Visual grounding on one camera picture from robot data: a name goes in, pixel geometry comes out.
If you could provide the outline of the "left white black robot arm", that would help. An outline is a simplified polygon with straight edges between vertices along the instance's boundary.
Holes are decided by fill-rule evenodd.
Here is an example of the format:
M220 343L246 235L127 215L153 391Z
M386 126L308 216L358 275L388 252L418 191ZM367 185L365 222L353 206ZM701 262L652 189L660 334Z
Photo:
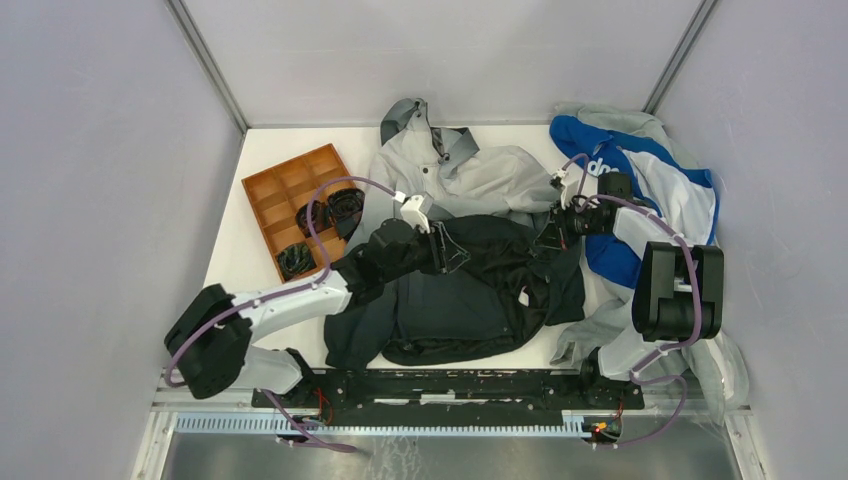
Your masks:
M413 272L445 275L471 258L446 226L413 227L390 219L363 244L320 273L280 287L229 293L204 287L164 338L171 356L166 383L199 400L233 385L269 390L293 407L313 397L313 378L286 351L255 341L317 317L340 314L377 300L387 284Z

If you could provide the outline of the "grey black zip jacket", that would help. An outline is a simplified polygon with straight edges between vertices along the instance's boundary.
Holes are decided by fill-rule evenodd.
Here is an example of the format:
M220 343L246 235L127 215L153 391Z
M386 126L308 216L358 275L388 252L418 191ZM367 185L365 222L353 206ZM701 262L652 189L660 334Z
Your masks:
M583 318L581 250L539 243L558 194L525 149L480 147L466 128L433 126L425 100L404 98L381 121L368 176L350 247L400 217L390 191L430 200L444 244L375 300L326 319L331 367L361 370L377 357L403 366L478 360Z

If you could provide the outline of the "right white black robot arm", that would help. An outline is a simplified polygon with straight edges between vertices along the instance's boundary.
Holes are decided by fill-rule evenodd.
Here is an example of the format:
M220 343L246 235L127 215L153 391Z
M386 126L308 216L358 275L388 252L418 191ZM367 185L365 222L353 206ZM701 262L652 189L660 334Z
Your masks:
M716 337L722 326L724 255L720 248L692 245L657 212L633 202L626 176L604 174L604 192L592 196L565 185L564 170L552 184L560 199L540 241L567 248L591 235L610 234L640 251L637 283L627 301L629 323L581 365L580 400L602 408L618 393L617 382L638 383L641 373L675 350Z

